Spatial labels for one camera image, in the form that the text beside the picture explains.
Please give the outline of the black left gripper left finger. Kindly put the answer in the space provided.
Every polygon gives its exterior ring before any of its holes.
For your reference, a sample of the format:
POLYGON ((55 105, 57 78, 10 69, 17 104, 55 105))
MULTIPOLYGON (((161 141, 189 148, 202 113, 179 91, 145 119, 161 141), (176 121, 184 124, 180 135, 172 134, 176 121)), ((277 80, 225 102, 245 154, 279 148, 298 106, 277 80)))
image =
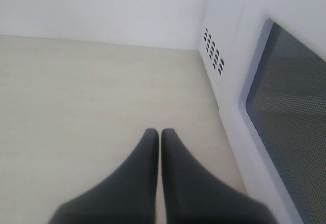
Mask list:
POLYGON ((110 176, 60 205, 49 223, 155 223, 158 153, 158 132, 148 128, 110 176))

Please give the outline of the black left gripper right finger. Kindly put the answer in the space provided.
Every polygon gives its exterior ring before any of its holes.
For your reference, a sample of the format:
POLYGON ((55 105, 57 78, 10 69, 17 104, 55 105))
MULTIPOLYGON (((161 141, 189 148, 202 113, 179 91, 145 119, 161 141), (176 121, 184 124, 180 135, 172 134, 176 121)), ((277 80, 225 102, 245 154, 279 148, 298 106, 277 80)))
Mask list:
POLYGON ((161 134, 167 223, 277 223, 262 203, 206 170, 172 128, 161 134))

